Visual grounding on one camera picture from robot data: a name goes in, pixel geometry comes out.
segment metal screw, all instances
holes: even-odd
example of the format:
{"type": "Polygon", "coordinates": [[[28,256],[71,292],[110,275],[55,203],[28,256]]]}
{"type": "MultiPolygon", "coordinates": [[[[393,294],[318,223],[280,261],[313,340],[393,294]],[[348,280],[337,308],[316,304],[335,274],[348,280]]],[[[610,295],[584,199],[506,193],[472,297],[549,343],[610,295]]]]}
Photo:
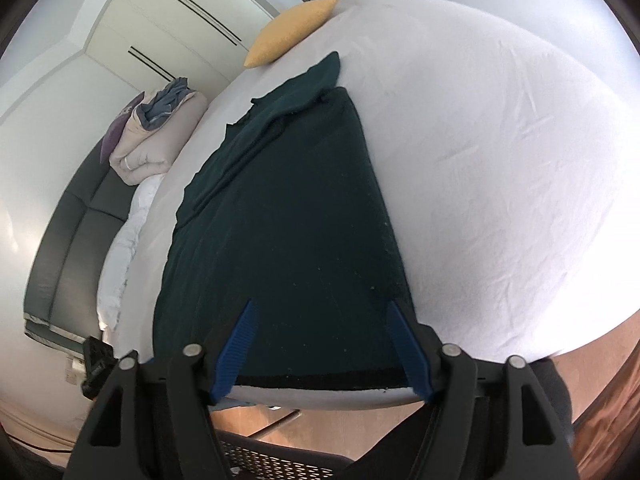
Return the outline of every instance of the metal screw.
{"type": "Polygon", "coordinates": [[[120,370],[131,370],[135,365],[135,359],[131,357],[125,357],[122,361],[120,361],[120,364],[118,366],[120,367],[120,370]]]}
{"type": "Polygon", "coordinates": [[[458,345],[454,345],[453,343],[447,343],[442,346],[442,353],[448,357],[458,357],[462,354],[462,350],[458,345]]]}
{"type": "Polygon", "coordinates": [[[527,366],[527,362],[519,355],[512,355],[511,357],[509,357],[509,364],[514,368],[518,368],[519,370],[522,370],[525,366],[527,366]]]}
{"type": "Polygon", "coordinates": [[[198,343],[191,343],[182,349],[182,353],[187,357],[196,357],[196,355],[200,355],[200,352],[202,352],[202,346],[198,343]]]}

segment mattress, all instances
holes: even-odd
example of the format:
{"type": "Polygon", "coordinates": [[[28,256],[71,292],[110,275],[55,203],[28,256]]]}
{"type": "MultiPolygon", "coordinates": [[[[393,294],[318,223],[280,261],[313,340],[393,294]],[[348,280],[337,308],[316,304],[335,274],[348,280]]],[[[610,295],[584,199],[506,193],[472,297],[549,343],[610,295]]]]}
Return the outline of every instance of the mattress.
{"type": "MultiPolygon", "coordinates": [[[[533,361],[578,348],[638,309],[636,123],[613,92],[555,47],[484,12],[441,0],[341,0],[326,25],[276,63],[245,71],[210,105],[140,233],[112,339],[117,356],[153,355],[175,212],[225,125],[332,50],[420,322],[473,357],[533,361]]],[[[249,388],[231,397],[337,407],[311,400],[316,392],[249,388]]],[[[381,390],[372,405],[415,399],[398,390],[381,390]]]]}

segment black cable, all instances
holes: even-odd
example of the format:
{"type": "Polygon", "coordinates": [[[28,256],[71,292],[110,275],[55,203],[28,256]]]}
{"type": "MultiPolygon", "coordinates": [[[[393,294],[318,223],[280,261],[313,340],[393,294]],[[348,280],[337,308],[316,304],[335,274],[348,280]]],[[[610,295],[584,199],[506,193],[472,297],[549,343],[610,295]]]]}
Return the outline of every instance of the black cable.
{"type": "Polygon", "coordinates": [[[25,446],[32,447],[33,449],[37,449],[38,451],[46,451],[47,453],[71,453],[71,450],[66,449],[47,449],[46,447],[34,446],[33,444],[29,444],[28,442],[23,441],[21,438],[13,436],[12,434],[7,433],[6,436],[12,438],[16,442],[20,442],[20,444],[24,444],[25,446]]]}

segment gray cloth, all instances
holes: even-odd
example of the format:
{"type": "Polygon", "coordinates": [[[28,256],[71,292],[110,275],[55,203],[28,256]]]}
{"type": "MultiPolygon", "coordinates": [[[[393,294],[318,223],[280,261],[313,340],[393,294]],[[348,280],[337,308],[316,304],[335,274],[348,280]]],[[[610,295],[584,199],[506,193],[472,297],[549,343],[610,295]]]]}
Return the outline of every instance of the gray cloth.
{"type": "Polygon", "coordinates": [[[136,108],[140,124],[146,131],[157,130],[171,117],[182,100],[195,90],[187,86],[187,78],[179,77],[159,91],[150,102],[136,108]]]}

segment yellow pillow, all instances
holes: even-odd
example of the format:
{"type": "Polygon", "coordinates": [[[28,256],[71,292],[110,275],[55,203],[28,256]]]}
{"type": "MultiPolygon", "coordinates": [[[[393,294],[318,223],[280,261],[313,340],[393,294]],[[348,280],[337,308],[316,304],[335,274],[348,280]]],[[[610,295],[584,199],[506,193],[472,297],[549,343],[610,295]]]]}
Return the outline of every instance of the yellow pillow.
{"type": "Polygon", "coordinates": [[[311,0],[285,10],[260,31],[244,60],[245,68],[265,65],[284,56],[322,27],[338,0],[311,0]]]}

